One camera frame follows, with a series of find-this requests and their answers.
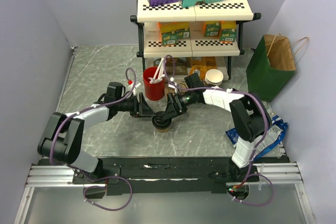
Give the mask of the brown paper coffee cup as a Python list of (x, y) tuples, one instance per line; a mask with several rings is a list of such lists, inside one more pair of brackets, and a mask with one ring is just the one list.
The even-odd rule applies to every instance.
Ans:
[(165, 133), (170, 130), (171, 125), (155, 125), (154, 127), (159, 133)]

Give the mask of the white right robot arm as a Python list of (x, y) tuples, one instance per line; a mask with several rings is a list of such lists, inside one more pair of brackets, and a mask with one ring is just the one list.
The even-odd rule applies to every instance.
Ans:
[(248, 92), (219, 87), (206, 87), (201, 84), (198, 75), (187, 78), (190, 88), (181, 90), (183, 94), (168, 94), (163, 120), (170, 120), (187, 111), (194, 103), (217, 106), (231, 113), (238, 133), (238, 143), (232, 155), (229, 175), (235, 181), (245, 182), (251, 174), (257, 146), (265, 139), (271, 125), (271, 119), (263, 103)]

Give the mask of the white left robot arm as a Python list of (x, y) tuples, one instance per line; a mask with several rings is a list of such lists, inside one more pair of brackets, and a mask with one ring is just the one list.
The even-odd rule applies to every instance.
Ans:
[(123, 84), (110, 82), (106, 93), (90, 107), (69, 114), (53, 113), (38, 144), (38, 154), (49, 157), (51, 164), (59, 162), (83, 172), (92, 183), (100, 182), (105, 177), (103, 161), (81, 149), (83, 132), (118, 112), (129, 112), (134, 118), (154, 116), (143, 93), (136, 96)]

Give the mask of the black plastic cup lid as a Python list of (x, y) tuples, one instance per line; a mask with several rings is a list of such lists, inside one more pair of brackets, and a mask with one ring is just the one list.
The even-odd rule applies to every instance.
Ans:
[(156, 112), (155, 116), (152, 117), (152, 124), (155, 125), (171, 125), (172, 119), (164, 119), (164, 112)]

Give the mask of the brown cardboard cup carrier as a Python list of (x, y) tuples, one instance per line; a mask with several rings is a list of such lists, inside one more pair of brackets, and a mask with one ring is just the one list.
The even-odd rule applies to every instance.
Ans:
[(169, 84), (173, 94), (202, 94), (206, 89), (191, 90), (184, 82), (174, 82), (173, 85)]

